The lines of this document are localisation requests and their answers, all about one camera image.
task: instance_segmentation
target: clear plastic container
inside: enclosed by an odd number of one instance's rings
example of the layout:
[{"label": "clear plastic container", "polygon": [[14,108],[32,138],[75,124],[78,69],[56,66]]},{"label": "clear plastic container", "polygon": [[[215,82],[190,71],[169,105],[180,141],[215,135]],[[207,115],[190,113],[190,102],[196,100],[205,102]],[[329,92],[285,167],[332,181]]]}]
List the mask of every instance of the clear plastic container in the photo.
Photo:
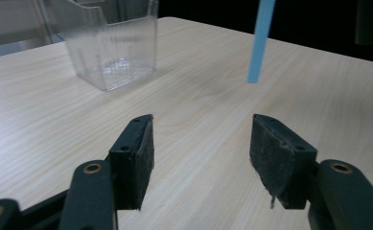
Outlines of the clear plastic container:
[{"label": "clear plastic container", "polygon": [[158,0],[52,0],[76,73],[108,91],[155,69]]}]

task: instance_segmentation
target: blue object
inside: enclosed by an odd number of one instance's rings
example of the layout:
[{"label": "blue object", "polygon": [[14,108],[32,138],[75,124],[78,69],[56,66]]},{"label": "blue object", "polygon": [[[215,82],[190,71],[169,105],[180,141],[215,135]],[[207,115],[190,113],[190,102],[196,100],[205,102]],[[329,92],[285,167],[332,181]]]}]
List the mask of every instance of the blue object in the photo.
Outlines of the blue object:
[{"label": "blue object", "polygon": [[251,61],[249,63],[248,83],[256,83],[260,78],[261,66],[264,58],[265,47],[272,21],[273,9],[276,0],[261,0],[255,23],[254,45],[252,46]]}]

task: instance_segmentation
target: dark object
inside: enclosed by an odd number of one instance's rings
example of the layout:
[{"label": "dark object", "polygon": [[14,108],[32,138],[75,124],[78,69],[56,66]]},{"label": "dark object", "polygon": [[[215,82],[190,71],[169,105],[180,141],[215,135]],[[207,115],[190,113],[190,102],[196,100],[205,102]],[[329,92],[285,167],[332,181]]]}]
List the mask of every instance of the dark object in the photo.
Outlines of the dark object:
[{"label": "dark object", "polygon": [[338,160],[318,164],[316,149],[279,121],[254,115],[249,155],[284,208],[311,202],[312,229],[373,229],[373,186],[362,172]]},{"label": "dark object", "polygon": [[153,169],[152,115],[133,119],[106,160],[78,166],[68,191],[21,212],[0,199],[0,229],[118,229],[117,210],[141,209]]}]

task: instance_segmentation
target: blue strip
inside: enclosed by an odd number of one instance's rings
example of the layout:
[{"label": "blue strip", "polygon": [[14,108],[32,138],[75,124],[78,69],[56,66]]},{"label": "blue strip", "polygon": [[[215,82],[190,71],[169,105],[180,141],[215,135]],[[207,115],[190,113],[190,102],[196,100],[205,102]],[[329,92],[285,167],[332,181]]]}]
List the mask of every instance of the blue strip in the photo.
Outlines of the blue strip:
[{"label": "blue strip", "polygon": [[256,83],[260,78],[261,66],[264,58],[265,47],[272,21],[273,9],[276,0],[261,0],[255,23],[254,45],[252,47],[251,62],[249,63],[247,81]]}]

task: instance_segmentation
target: wooden table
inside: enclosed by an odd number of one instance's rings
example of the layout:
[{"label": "wooden table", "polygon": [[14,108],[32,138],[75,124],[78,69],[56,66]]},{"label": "wooden table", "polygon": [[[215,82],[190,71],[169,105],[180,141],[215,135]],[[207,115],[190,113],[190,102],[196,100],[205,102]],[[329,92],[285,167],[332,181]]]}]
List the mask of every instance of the wooden table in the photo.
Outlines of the wooden table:
[{"label": "wooden table", "polygon": [[155,168],[120,229],[309,229],[250,165],[254,113],[274,117],[373,184],[373,62],[270,40],[246,83],[252,34],[158,20],[157,71],[111,92],[75,76],[64,44],[0,57],[0,198],[26,209],[104,159],[134,117],[154,116]]}]

